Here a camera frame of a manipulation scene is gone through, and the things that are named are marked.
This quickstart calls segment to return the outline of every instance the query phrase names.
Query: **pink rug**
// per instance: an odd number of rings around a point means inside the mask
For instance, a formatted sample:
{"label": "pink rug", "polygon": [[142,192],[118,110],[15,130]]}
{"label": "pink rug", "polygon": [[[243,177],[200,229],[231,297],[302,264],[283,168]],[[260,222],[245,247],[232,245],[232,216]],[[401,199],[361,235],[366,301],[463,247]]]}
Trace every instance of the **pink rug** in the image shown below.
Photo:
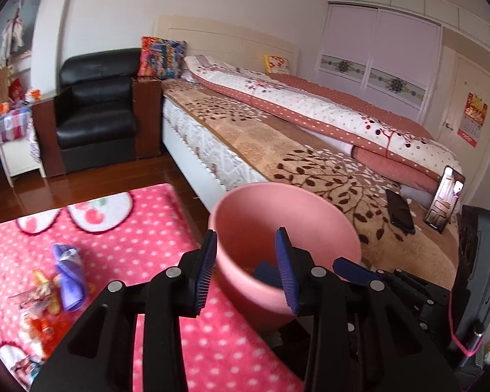
{"label": "pink rug", "polygon": [[[0,224],[0,356],[13,365],[29,349],[18,337],[19,309],[8,296],[32,287],[30,273],[56,274],[53,243],[76,246],[95,294],[112,280],[149,281],[181,255],[196,249],[168,184],[55,209]],[[73,320],[83,309],[73,313]],[[140,392],[142,320],[136,332],[134,391]],[[182,318],[183,356],[189,390],[302,390],[288,370],[212,282],[196,319]]]}

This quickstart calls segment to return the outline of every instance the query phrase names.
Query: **black leather armchair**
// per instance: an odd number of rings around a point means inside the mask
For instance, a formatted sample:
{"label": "black leather armchair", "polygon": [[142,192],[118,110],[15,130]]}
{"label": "black leather armchair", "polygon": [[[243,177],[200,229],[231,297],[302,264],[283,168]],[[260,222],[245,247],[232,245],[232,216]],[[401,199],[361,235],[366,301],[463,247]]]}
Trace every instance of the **black leather armchair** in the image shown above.
{"label": "black leather armchair", "polygon": [[130,48],[64,62],[58,95],[33,106],[48,176],[160,154],[161,82],[136,80],[139,57]]}

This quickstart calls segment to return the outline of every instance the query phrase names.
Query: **white headboard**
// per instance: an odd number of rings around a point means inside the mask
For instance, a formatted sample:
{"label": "white headboard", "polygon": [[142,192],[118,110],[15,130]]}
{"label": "white headboard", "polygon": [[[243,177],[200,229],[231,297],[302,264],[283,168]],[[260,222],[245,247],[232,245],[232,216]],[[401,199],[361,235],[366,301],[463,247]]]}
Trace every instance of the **white headboard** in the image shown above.
{"label": "white headboard", "polygon": [[164,15],[156,22],[155,36],[187,41],[187,56],[212,56],[231,65],[258,72],[264,72],[264,54],[288,59],[292,74],[296,74],[298,67],[299,51],[295,44],[230,23]]}

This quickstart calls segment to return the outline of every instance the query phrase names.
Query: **white stool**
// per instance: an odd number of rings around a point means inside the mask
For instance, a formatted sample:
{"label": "white stool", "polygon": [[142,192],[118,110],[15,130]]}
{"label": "white stool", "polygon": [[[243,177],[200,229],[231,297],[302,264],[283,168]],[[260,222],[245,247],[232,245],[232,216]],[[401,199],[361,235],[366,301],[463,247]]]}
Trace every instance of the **white stool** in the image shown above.
{"label": "white stool", "polygon": [[1,144],[0,160],[11,187],[14,187],[12,177],[35,169],[38,169],[42,178],[45,178],[44,167],[31,157],[29,142],[25,138]]}

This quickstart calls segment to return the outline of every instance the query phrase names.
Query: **hanging clothes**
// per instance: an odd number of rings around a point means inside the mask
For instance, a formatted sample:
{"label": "hanging clothes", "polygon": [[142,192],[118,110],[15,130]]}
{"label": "hanging clothes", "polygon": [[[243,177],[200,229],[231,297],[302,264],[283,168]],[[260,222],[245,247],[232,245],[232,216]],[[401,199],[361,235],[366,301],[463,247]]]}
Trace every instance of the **hanging clothes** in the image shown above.
{"label": "hanging clothes", "polygon": [[0,49],[0,64],[4,65],[7,59],[11,55],[11,49],[13,42],[18,47],[24,46],[24,40],[22,34],[24,33],[24,23],[19,15],[14,19],[9,19],[6,22],[4,30],[2,31],[2,47]]}

